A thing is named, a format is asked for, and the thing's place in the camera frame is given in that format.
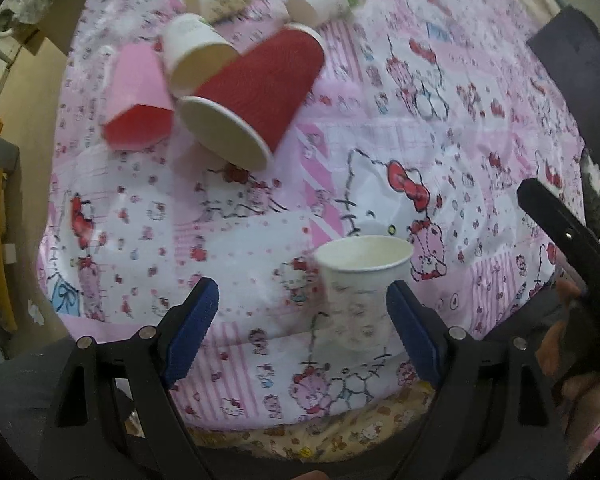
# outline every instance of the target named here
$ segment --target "hello kitty print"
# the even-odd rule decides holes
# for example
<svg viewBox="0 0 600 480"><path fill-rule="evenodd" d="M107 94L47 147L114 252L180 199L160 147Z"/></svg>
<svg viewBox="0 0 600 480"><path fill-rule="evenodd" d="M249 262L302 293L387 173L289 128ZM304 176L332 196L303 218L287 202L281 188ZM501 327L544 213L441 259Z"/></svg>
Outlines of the hello kitty print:
<svg viewBox="0 0 600 480"><path fill-rule="evenodd" d="M240 52L278 30L284 0L215 24ZM220 307L171 395L187 425L265 428L336 415L408 388L397 335L332 341L313 250L366 234L410 241L403 278L448 325L482 337L537 293L551 241L517 206L536 177L582 217L582 142L526 47L517 0L367 0L319 33L328 54L266 171L204 150L175 120L142 152L102 140L121 47L181 0L88 0L62 83L40 287L73 336L157 324L200 277Z"/></svg>

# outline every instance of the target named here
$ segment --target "blue gripper pad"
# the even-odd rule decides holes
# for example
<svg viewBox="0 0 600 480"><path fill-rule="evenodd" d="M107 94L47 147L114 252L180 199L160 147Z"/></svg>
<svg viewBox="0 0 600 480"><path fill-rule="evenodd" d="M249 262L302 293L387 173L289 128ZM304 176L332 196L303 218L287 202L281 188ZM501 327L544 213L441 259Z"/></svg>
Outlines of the blue gripper pad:
<svg viewBox="0 0 600 480"><path fill-rule="evenodd" d="M446 358L445 323L402 280L387 288L386 309L418 376L437 388Z"/></svg>
<svg viewBox="0 0 600 480"><path fill-rule="evenodd" d="M206 331L218 311L219 298L218 284L211 278L202 278L182 306L174 307L184 309L184 320L165 352L162 380L167 388L189 373Z"/></svg>

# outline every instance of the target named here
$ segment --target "metal screw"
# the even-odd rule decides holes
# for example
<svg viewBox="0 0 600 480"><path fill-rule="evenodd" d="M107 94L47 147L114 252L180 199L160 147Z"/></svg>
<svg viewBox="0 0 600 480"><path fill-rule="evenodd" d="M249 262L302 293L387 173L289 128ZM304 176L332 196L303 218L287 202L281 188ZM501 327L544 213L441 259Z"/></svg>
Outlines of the metal screw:
<svg viewBox="0 0 600 480"><path fill-rule="evenodd" d="M79 349L84 350L85 348L89 348L91 343L93 343L91 336L83 335L75 344Z"/></svg>
<svg viewBox="0 0 600 480"><path fill-rule="evenodd" d="M453 339L457 339L458 341L461 341L462 339L464 339L466 337L466 331L461 326L453 326L449 329L449 335Z"/></svg>
<svg viewBox="0 0 600 480"><path fill-rule="evenodd" d="M515 337L513 338L513 346L518 350L526 350L526 341L521 337Z"/></svg>
<svg viewBox="0 0 600 480"><path fill-rule="evenodd" d="M138 332L138 335L140 336L140 339L151 339L156 332L155 326L143 326L140 329L140 332Z"/></svg>

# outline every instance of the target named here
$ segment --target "floor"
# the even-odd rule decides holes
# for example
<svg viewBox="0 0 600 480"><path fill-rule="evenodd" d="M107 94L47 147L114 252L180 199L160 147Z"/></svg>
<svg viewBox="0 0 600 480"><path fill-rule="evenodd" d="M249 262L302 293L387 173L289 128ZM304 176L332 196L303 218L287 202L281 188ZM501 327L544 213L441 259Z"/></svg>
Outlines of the floor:
<svg viewBox="0 0 600 480"><path fill-rule="evenodd" d="M6 348L14 356L66 335L66 330L39 290L34 262L47 213L47 190L54 143L56 107L66 53L79 9L85 0L59 0L55 15L45 20L46 38L34 38L11 67L0 94L3 135L20 146L20 167L8 181L8 241L18 250L18 263L8 269L11 301L18 331ZM599 0L561 0L584 10L600 28ZM40 325L29 303L42 314Z"/></svg>

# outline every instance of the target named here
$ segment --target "pink cup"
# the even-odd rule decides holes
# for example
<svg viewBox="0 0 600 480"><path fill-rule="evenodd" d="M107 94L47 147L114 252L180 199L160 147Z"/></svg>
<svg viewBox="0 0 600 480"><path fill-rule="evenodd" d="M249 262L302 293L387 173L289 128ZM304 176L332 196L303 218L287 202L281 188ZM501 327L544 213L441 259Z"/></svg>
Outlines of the pink cup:
<svg viewBox="0 0 600 480"><path fill-rule="evenodd" d="M173 103L151 44L130 43L118 54L103 137L114 150L139 151L171 133Z"/></svg>

